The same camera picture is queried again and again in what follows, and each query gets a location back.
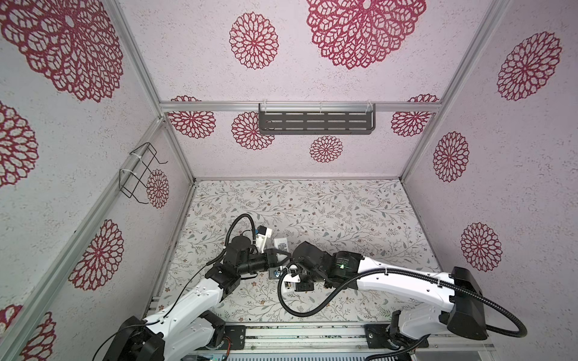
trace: floral tablecloth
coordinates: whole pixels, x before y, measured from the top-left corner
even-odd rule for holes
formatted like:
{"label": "floral tablecloth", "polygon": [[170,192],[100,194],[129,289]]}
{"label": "floral tablecloth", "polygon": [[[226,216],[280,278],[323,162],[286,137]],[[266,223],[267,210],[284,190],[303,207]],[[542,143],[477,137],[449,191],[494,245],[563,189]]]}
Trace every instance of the floral tablecloth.
{"label": "floral tablecloth", "polygon": [[[220,252],[227,229],[241,213],[249,213],[255,226],[272,228],[273,237],[287,237],[290,251],[308,241],[330,254],[351,251],[392,265],[439,271],[399,181],[201,181],[160,296],[160,310]],[[244,219],[233,235],[249,228]],[[393,311],[419,305],[387,292],[347,289],[318,314],[298,318],[281,307],[276,287],[277,281],[269,281],[267,274],[241,281],[212,311],[229,322],[388,321]],[[289,294],[286,303],[307,311],[330,292],[316,284],[315,291]]]}

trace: robotic arm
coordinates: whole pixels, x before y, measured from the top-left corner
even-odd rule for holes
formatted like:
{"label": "robotic arm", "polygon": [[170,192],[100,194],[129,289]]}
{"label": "robotic arm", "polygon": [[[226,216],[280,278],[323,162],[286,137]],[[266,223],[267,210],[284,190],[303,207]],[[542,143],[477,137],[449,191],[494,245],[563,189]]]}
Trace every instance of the robotic arm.
{"label": "robotic arm", "polygon": [[[330,255],[308,242],[300,243],[290,259],[291,254],[286,251],[264,249],[272,231],[263,226],[254,231],[253,240],[236,236],[229,243],[229,236],[242,217],[249,218],[254,230],[248,214],[239,216],[229,228],[224,252],[207,263],[214,265],[204,278],[181,299],[177,298],[168,311],[161,310],[144,320],[136,317],[126,320],[115,335],[105,360],[178,361],[200,347],[219,347],[225,322],[208,309],[230,295],[240,281],[246,279],[242,275],[264,271],[279,276],[279,302],[288,313],[297,317],[319,312],[345,288],[386,291],[424,302],[414,310],[392,314],[391,324],[382,336],[386,338],[385,347],[400,352],[420,346],[431,333],[447,330],[474,340],[487,339],[487,330],[513,337],[524,337],[527,333],[524,324],[514,315],[481,295],[480,287],[467,269],[455,267],[452,273],[414,271],[353,252],[339,251]],[[284,293],[312,291],[315,282],[335,288],[318,307],[297,312],[285,304]],[[518,331],[487,326],[484,304],[512,320]]]}
{"label": "robotic arm", "polygon": [[[392,314],[385,346],[397,350],[416,347],[429,334],[450,331],[459,336],[485,340],[487,330],[512,337],[527,334],[524,324],[510,312],[481,294],[472,274],[454,267],[452,273],[428,273],[388,265],[358,253],[339,251],[330,255],[314,245],[303,242],[295,249],[292,262],[283,270],[277,292],[279,302],[290,314],[310,317],[322,310],[342,289],[376,290],[396,293],[417,299],[424,304]],[[296,312],[284,302],[282,294],[312,291],[314,282],[325,282],[335,290],[318,307],[307,312]],[[509,318],[518,331],[508,331],[486,325],[484,304]]]}
{"label": "robotic arm", "polygon": [[[242,275],[279,269],[289,261],[288,252],[264,250],[271,233],[271,229],[260,226],[253,241],[244,236],[234,237],[204,278],[169,310],[161,310],[142,321],[136,317],[126,320],[104,359],[177,361],[200,347],[219,347],[225,322],[208,309],[230,295],[239,286]],[[286,257],[279,261],[279,255]]]}

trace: red mandala pattern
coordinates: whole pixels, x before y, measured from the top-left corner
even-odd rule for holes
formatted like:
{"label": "red mandala pattern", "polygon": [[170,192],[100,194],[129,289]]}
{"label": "red mandala pattern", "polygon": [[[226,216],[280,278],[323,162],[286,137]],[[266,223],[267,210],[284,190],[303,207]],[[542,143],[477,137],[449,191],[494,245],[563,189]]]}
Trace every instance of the red mandala pattern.
{"label": "red mandala pattern", "polygon": [[52,320],[52,312],[47,312],[42,323],[34,330],[32,338],[20,352],[19,361],[46,361],[52,355],[52,346],[56,340],[55,327],[56,322]]}
{"label": "red mandala pattern", "polygon": [[0,102],[0,187],[26,178],[37,159],[38,143],[28,121]]}
{"label": "red mandala pattern", "polygon": [[258,114],[254,111],[239,114],[233,120],[231,132],[237,143],[253,150],[267,148],[275,139],[274,135],[263,135],[259,132]]}
{"label": "red mandala pattern", "polygon": [[104,286],[123,260],[123,244],[123,234],[118,225],[107,219],[68,276],[68,280],[75,288],[85,291],[89,289],[94,291]]}
{"label": "red mandala pattern", "polygon": [[[438,97],[431,94],[421,94],[409,99],[409,102],[437,102]],[[432,113],[427,111],[398,111],[391,119],[391,129],[404,137],[421,133]]]}
{"label": "red mandala pattern", "polygon": [[507,55],[498,73],[498,91],[503,98],[517,101],[546,85],[560,62],[560,39],[541,32],[524,39]]}
{"label": "red mandala pattern", "polygon": [[464,229],[461,245],[468,263],[480,271],[491,271],[502,260],[502,243],[485,224],[472,223]]}
{"label": "red mandala pattern", "polygon": [[123,53],[99,0],[0,0],[0,23],[57,90],[100,102],[119,88]]}
{"label": "red mandala pattern", "polygon": [[239,16],[229,36],[235,58],[249,69],[262,69],[277,55],[277,33],[263,15],[245,13]]}
{"label": "red mandala pattern", "polygon": [[309,148],[311,158],[320,163],[334,161],[341,155],[343,144],[336,137],[324,135],[317,138]]}
{"label": "red mandala pattern", "polygon": [[425,0],[307,0],[307,24],[321,56],[367,68],[399,49],[415,30]]}
{"label": "red mandala pattern", "polygon": [[433,169],[444,182],[461,177],[468,164],[468,142],[457,132],[449,132],[438,142],[433,152]]}
{"label": "red mandala pattern", "polygon": [[162,208],[169,199],[169,181],[160,169],[153,170],[146,182],[146,195],[150,204],[155,208]]}
{"label": "red mandala pattern", "polygon": [[[179,95],[172,102],[200,102],[193,96]],[[204,138],[215,130],[215,117],[212,111],[178,111],[167,114],[176,130],[191,138]]]}
{"label": "red mandala pattern", "polygon": [[11,304],[3,310],[0,310],[0,337],[8,330],[8,327],[10,327],[10,324],[21,309],[22,306]]}

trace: wire rack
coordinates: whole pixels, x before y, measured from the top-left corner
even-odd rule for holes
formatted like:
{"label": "wire rack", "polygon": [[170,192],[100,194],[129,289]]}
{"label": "wire rack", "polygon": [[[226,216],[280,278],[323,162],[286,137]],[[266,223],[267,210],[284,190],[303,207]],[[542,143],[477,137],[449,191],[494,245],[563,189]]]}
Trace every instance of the wire rack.
{"label": "wire rack", "polygon": [[[151,158],[148,162],[145,162],[143,160],[143,158],[145,158],[147,154],[151,154]],[[139,162],[136,165],[142,164],[142,165],[144,165],[144,169],[140,175],[138,175],[134,171],[136,169],[136,165],[134,166],[133,169],[126,169],[126,168],[119,169],[118,170],[118,188],[128,198],[134,198],[134,199],[136,199],[137,202],[139,202],[141,204],[148,204],[149,202],[141,202],[136,197],[135,191],[136,191],[137,187],[139,186],[139,184],[141,184],[145,189],[147,188],[146,184],[143,183],[142,178],[145,176],[145,174],[147,174],[147,172],[152,173],[152,171],[150,170],[150,165],[153,161],[157,161],[158,164],[166,164],[166,163],[168,163],[168,161],[166,161],[166,162],[159,161],[157,158],[157,150],[149,142],[143,143],[140,146],[138,146],[136,149],[134,149],[133,151],[130,152],[130,155],[133,155],[133,156],[139,158]],[[127,173],[128,173],[128,177],[123,182],[123,177]],[[126,184],[129,183],[129,181],[132,178],[136,179],[136,184],[134,187],[132,187],[132,189],[129,189],[126,187]]]}

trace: black cable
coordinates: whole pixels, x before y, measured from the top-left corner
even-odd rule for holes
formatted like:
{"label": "black cable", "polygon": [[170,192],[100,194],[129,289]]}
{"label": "black cable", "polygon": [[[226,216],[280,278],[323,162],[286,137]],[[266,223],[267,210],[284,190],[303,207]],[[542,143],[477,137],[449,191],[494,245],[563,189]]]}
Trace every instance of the black cable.
{"label": "black cable", "polygon": [[524,337],[528,334],[528,330],[526,329],[526,326],[524,326],[524,324],[522,323],[522,321],[520,321],[516,316],[514,316],[510,311],[508,311],[507,309],[503,308],[502,306],[498,305],[496,302],[493,302],[492,300],[489,300],[487,298],[485,298],[484,296],[480,296],[478,295],[476,292],[474,291],[470,291],[466,288],[462,288],[460,286],[456,286],[454,284],[451,284],[449,282],[446,281],[441,281],[437,278],[434,277],[430,277],[430,276],[425,276],[421,273],[415,273],[415,272],[411,272],[408,270],[401,270],[401,269],[387,269],[387,268],[379,268],[379,269],[374,269],[374,270],[368,270],[362,273],[358,273],[355,276],[349,278],[348,280],[344,281],[343,283],[341,283],[337,288],[335,288],[335,290],[333,292],[331,292],[331,294],[329,296],[327,296],[327,298],[321,302],[321,304],[319,306],[317,306],[316,308],[312,309],[311,311],[307,311],[307,312],[297,312],[294,311],[292,309],[289,308],[288,305],[285,304],[285,301],[283,300],[283,297],[281,295],[281,284],[283,282],[283,278],[285,277],[285,275],[287,274],[287,269],[284,269],[280,278],[279,278],[279,283],[277,284],[277,296],[279,297],[279,303],[281,304],[281,306],[287,311],[289,312],[291,315],[296,316],[296,317],[310,317],[313,316],[314,314],[318,313],[319,311],[321,311],[325,306],[327,306],[327,304],[329,304],[329,302],[335,297],[337,296],[337,294],[347,288],[347,285],[353,281],[359,280],[362,277],[365,276],[370,276],[372,274],[378,274],[378,273],[393,273],[393,274],[401,274],[403,276],[408,276],[408,277],[413,277],[413,278],[417,278],[419,280],[423,280],[423,281],[427,281],[433,284],[438,284],[440,286],[446,287],[446,288],[450,288],[453,289],[456,292],[462,293],[464,295],[470,296],[472,298],[475,298],[476,300],[484,303],[487,306],[490,306],[491,308],[495,309],[496,311],[500,312],[502,315],[504,315],[507,319],[509,319],[510,321],[512,321],[514,323],[514,325],[516,325],[516,327],[518,327],[518,331],[510,331],[510,330],[505,330],[505,329],[501,329],[499,327],[495,327],[495,326],[490,326],[490,325],[486,325],[486,329],[488,331],[492,331],[492,332],[496,332],[505,336],[510,336],[510,337]]}
{"label": "black cable", "polygon": [[413,343],[413,345],[411,345],[410,347],[404,348],[404,349],[400,349],[397,351],[393,351],[393,352],[386,352],[386,353],[376,353],[375,355],[369,355],[365,358],[365,361],[371,361],[371,360],[376,360],[376,359],[384,359],[384,358],[392,358],[395,356],[399,356],[399,355],[403,355],[405,353],[409,353],[413,350],[415,350],[416,348],[418,348],[420,346],[420,344],[422,342],[424,342],[425,340],[427,340],[427,338],[429,337],[428,334],[423,335],[420,337],[419,340],[417,340],[416,342]]}
{"label": "black cable", "polygon": [[97,358],[98,351],[101,350],[101,348],[108,342],[108,340],[110,340],[111,338],[113,338],[114,336],[116,336],[117,334],[119,334],[120,332],[122,332],[122,331],[124,331],[124,330],[126,330],[126,329],[129,329],[129,328],[131,328],[131,327],[150,326],[150,325],[154,325],[155,323],[159,323],[159,322],[160,322],[160,321],[157,320],[157,321],[151,322],[151,323],[144,323],[144,324],[142,324],[142,325],[130,325],[130,326],[121,328],[120,330],[118,330],[118,331],[116,331],[115,333],[113,333],[112,335],[110,335],[110,336],[97,348],[97,351],[94,353],[94,356],[92,357],[92,361],[94,361],[94,360]]}
{"label": "black cable", "polygon": [[241,280],[252,280],[253,278],[257,278],[258,274],[257,273],[251,273],[254,274],[253,277],[241,277]]}
{"label": "black cable", "polygon": [[249,222],[251,223],[251,230],[253,231],[253,240],[257,239],[257,235],[255,233],[255,222],[253,222],[253,219],[251,218],[251,216],[247,213],[243,213],[240,216],[238,216],[237,218],[235,218],[235,220],[233,221],[233,223],[231,224],[231,226],[229,227],[229,231],[227,231],[227,235],[225,236],[225,247],[223,248],[223,250],[221,251],[221,253],[219,253],[218,256],[216,256],[214,259],[210,260],[207,262],[207,266],[212,265],[213,263],[219,262],[220,260],[223,259],[223,257],[225,257],[225,251],[227,250],[227,246],[229,244],[229,238],[231,237],[231,233],[233,232],[233,228],[235,228],[235,226],[237,225],[237,223],[243,219],[244,217],[249,219]]}
{"label": "black cable", "polygon": [[195,278],[197,276],[197,274],[199,274],[206,266],[208,265],[204,265],[202,266],[197,273],[194,274],[194,276],[191,277],[191,279],[187,282],[187,284],[185,284],[185,286],[183,287],[183,289],[181,290],[181,293],[179,293],[179,297],[177,297],[175,303],[173,303],[173,306],[171,307],[171,309],[163,316],[163,318],[167,317],[169,315],[169,313],[171,313],[171,311],[173,310],[173,308],[177,305],[177,302],[179,301],[179,298],[183,295],[184,290],[187,289],[187,286],[189,283],[191,283],[192,279]]}

